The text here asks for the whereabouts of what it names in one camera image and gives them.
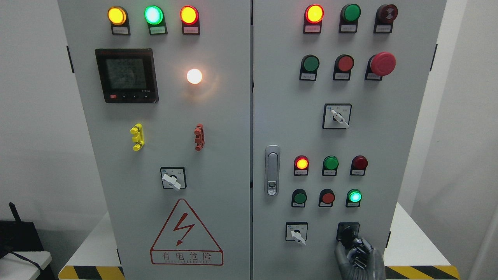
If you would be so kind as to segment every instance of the green indicator light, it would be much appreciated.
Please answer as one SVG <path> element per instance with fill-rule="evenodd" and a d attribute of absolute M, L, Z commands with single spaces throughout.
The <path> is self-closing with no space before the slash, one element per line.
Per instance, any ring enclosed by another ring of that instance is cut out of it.
<path fill-rule="evenodd" d="M 344 9 L 343 17 L 345 21 L 353 22 L 358 18 L 360 18 L 361 13 L 362 10 L 360 9 L 360 6 L 356 4 L 351 4 Z"/>
<path fill-rule="evenodd" d="M 348 199 L 351 202 L 359 202 L 362 199 L 362 193 L 359 190 L 350 190 L 348 193 Z"/>
<path fill-rule="evenodd" d="M 158 6 L 148 6 L 147 8 L 145 8 L 144 16 L 145 20 L 153 25 L 161 23 L 164 17 L 161 9 Z"/>
<path fill-rule="evenodd" d="M 339 166 L 339 161 L 335 156 L 331 155 L 325 158 L 323 165 L 328 170 L 334 170 Z"/>

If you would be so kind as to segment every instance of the white switch handle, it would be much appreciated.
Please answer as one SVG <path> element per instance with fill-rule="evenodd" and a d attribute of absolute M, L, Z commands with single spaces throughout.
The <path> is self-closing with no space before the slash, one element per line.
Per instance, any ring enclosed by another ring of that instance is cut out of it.
<path fill-rule="evenodd" d="M 301 245 L 306 245 L 306 241 L 304 241 L 304 238 L 301 236 L 300 233 L 297 231 L 291 231 L 290 234 L 292 235 L 292 238 L 294 239 L 295 242 L 301 244 Z"/>
<path fill-rule="evenodd" d="M 337 113 L 335 110 L 332 110 L 332 116 L 333 118 L 342 126 L 344 126 L 345 128 L 349 128 L 349 125 L 348 123 L 346 122 L 346 120 L 339 114 Z"/>
<path fill-rule="evenodd" d="M 170 187 L 173 187 L 175 190 L 180 190 L 180 188 L 182 187 L 182 185 L 180 185 L 180 183 L 177 182 L 177 178 L 173 177 L 173 176 L 169 176 L 168 174 L 165 174 L 163 177 L 162 177 L 162 180 L 164 182 L 168 182 L 168 185 Z"/>

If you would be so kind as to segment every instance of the emergency stop button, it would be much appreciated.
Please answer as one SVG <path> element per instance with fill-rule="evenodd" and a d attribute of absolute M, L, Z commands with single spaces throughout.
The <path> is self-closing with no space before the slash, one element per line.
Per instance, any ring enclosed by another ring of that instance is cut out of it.
<path fill-rule="evenodd" d="M 390 52 L 380 52 L 370 58 L 366 80 L 381 81 L 383 76 L 391 74 L 396 67 L 396 57 Z"/>

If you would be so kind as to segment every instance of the yellow indicator light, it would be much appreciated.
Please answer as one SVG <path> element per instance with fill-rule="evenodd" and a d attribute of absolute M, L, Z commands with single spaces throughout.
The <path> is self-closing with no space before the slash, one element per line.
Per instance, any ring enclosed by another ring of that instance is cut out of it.
<path fill-rule="evenodd" d="M 110 7 L 107 11 L 107 17 L 115 25 L 121 25 L 126 22 L 126 12 L 125 9 L 121 7 Z"/>
<path fill-rule="evenodd" d="M 323 8 L 318 4 L 310 5 L 306 9 L 306 20 L 310 23 L 319 23 L 323 19 Z"/>
<path fill-rule="evenodd" d="M 194 24 L 199 20 L 199 12 L 192 6 L 185 6 L 180 10 L 180 19 L 185 24 Z"/>
<path fill-rule="evenodd" d="M 296 167 L 299 168 L 299 169 L 305 169 L 308 167 L 308 161 L 304 158 L 302 159 L 299 159 L 297 162 L 296 162 Z"/>

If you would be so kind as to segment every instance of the red push button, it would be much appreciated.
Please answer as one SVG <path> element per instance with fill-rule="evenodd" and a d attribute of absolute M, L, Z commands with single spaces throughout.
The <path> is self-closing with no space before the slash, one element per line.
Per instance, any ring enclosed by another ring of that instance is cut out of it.
<path fill-rule="evenodd" d="M 378 76 L 391 74 L 395 67 L 396 57 L 392 53 L 386 51 L 375 55 L 370 62 L 372 72 Z"/>
<path fill-rule="evenodd" d="M 322 196 L 323 203 L 331 204 L 332 202 L 334 202 L 334 200 L 336 200 L 336 196 L 332 193 L 326 193 L 324 196 Z"/>
<path fill-rule="evenodd" d="M 353 68 L 355 61 L 352 57 L 345 55 L 337 62 L 337 68 L 343 72 L 349 72 Z"/>
<path fill-rule="evenodd" d="M 394 4 L 382 5 L 377 10 L 377 18 L 380 22 L 391 24 L 398 17 L 398 7 Z"/>

